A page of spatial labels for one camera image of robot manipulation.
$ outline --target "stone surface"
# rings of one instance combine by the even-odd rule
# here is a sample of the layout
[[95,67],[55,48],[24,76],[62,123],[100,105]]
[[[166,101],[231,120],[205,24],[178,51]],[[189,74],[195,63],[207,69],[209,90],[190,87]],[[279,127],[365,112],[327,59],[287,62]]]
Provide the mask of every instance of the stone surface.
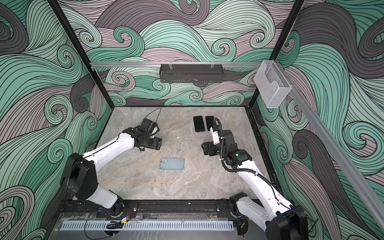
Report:
[[[115,108],[98,146],[135,127],[155,108]],[[99,172],[99,183],[123,199],[228,199],[245,192],[256,198],[236,173],[227,172],[218,156],[205,156],[201,144],[212,135],[195,132],[193,116],[215,116],[232,131],[240,149],[245,149],[268,177],[251,125],[243,107],[163,107],[157,123],[163,139],[159,151],[132,148],[107,163]],[[157,111],[148,118],[155,121]],[[162,157],[184,158],[184,170],[161,170]]]

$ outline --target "phone screen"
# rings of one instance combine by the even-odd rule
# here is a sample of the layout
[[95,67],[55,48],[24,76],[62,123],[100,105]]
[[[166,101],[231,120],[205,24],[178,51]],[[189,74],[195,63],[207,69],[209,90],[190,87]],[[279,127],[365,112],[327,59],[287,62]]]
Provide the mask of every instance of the phone screen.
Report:
[[193,123],[195,124],[195,131],[196,132],[204,132],[204,121],[203,116],[194,116],[193,117]]
[[214,117],[213,116],[205,116],[205,122],[207,123],[207,131],[210,131],[211,127],[214,126]]

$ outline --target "wall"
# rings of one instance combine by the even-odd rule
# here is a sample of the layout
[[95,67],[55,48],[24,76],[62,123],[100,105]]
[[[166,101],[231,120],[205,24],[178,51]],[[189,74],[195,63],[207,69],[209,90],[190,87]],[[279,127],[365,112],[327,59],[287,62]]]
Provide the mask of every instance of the wall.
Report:
[[96,146],[111,109],[46,0],[0,16],[0,238],[42,239],[67,157]]
[[[326,0],[301,10],[278,57],[293,85],[384,197],[384,1]],[[257,99],[256,119],[283,193],[312,220],[311,239],[384,239],[290,95]]]
[[[269,59],[294,0],[60,0],[91,61]],[[159,68],[99,68],[114,104],[248,105],[257,70],[223,83],[161,83]]]

